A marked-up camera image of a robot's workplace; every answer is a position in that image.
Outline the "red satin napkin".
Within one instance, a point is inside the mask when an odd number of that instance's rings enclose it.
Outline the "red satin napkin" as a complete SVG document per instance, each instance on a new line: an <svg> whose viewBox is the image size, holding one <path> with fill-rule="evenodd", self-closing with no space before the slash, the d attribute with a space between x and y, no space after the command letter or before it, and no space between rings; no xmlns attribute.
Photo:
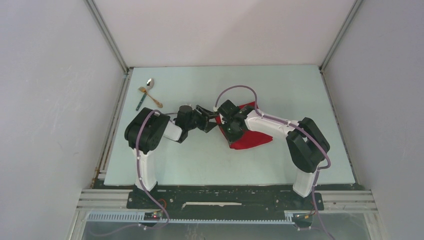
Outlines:
<svg viewBox="0 0 424 240"><path fill-rule="evenodd" d="M244 105L240 105L238 107L243 108L245 106L248 106L248 114L255 112L255 103L254 102L250 102L250 103L247 103L247 104L244 104ZM216 117L215 120L216 120L216 122L219 126L221 133L224 136L224 131L221 129L222 116L219 114L219 116ZM270 136L270 135L248 129L240 140L233 143L232 145L229 145L229 143L228 143L228 145L231 149L234 149L234 150L245 150L245 149L251 149L251 148L254 148L254 147L258 147L260 145L267 144L267 143L271 142L272 140L273 140L273 137Z"/></svg>

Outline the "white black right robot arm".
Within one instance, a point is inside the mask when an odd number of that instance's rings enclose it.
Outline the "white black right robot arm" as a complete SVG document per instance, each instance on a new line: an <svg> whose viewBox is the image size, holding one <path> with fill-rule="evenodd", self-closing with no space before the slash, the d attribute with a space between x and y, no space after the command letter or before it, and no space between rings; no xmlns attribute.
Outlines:
<svg viewBox="0 0 424 240"><path fill-rule="evenodd" d="M319 164L330 150L330 144L316 123L308 117L301 121L290 121L265 114L255 102L237 106L226 100L213 109L218 113L215 119L231 149L252 149L276 139L286 142L291 160L297 168L291 204L297 209L308 206Z"/></svg>

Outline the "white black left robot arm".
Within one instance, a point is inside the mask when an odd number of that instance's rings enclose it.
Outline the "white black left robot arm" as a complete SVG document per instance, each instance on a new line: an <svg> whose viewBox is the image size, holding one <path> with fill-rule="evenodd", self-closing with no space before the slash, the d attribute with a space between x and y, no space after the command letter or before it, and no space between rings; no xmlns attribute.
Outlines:
<svg viewBox="0 0 424 240"><path fill-rule="evenodd" d="M153 208L158 202L158 194L152 189L158 180L155 171L154 151L161 140L166 138L182 143L191 130L199 129L208 133L217 126L217 111L207 110L199 105L181 105L177 113L165 114L159 110L144 107L129 123L124 139L136 157L137 180L135 185L143 190L138 201L145 208Z"/></svg>

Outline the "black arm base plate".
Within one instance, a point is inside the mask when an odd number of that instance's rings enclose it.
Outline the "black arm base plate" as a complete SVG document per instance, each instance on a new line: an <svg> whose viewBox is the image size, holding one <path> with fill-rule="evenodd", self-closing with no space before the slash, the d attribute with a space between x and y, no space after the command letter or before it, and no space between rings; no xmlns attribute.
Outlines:
<svg viewBox="0 0 424 240"><path fill-rule="evenodd" d="M324 210L322 196L302 197L290 185L268 186L171 186L154 187L149 193L134 187L126 208L160 210L175 219L282 220L287 212Z"/></svg>

